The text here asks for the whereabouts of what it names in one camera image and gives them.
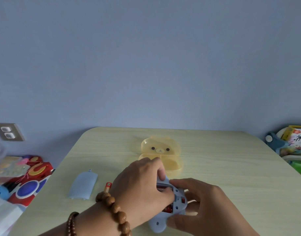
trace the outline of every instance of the wooden bead bracelet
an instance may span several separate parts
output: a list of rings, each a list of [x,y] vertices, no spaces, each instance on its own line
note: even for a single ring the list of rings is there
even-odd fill
[[[120,206],[115,203],[116,199],[112,197],[107,192],[100,192],[96,196],[96,202],[104,201],[108,208],[111,208],[111,212],[115,214],[115,220],[119,223],[119,230],[122,232],[121,236],[132,236],[132,231],[130,230],[130,224],[127,219],[126,213],[120,211]],[[67,236],[77,236],[75,231],[75,217],[78,212],[73,212],[70,214],[66,223],[66,235]]]

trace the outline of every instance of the electrical outlet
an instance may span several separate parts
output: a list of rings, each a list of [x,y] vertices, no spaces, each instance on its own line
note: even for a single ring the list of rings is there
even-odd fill
[[[24,141],[18,126],[15,123],[0,123],[0,137],[4,141]]]

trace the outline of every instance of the bear nose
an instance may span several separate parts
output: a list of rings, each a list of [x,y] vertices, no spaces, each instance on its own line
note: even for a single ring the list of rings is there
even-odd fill
[[[165,152],[165,150],[161,149],[161,148],[156,149],[156,151],[157,151],[157,153],[164,153]]]

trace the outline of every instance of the table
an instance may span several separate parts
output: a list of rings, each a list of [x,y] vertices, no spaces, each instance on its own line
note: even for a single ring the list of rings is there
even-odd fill
[[[169,136],[181,146],[179,178],[219,185],[262,236],[301,235],[301,176],[255,136],[233,131],[98,127],[86,131],[15,224],[10,235],[36,236],[95,203],[98,192],[131,162],[150,136]],[[76,176],[98,173],[90,200],[68,199]],[[154,235],[147,223],[134,235]],[[187,235],[166,229],[161,235]]]

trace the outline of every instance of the hand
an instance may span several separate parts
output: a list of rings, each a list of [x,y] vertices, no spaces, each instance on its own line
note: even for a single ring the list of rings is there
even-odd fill
[[[197,215],[174,215],[168,218],[168,227],[195,236],[259,236],[218,186],[192,178],[170,180],[170,183],[188,189],[185,196],[192,202],[188,203],[186,212],[197,212]]]
[[[131,229],[150,220],[174,201],[171,188],[159,192],[157,175],[166,178],[160,158],[143,158],[130,164],[113,181],[109,193],[127,215]]]

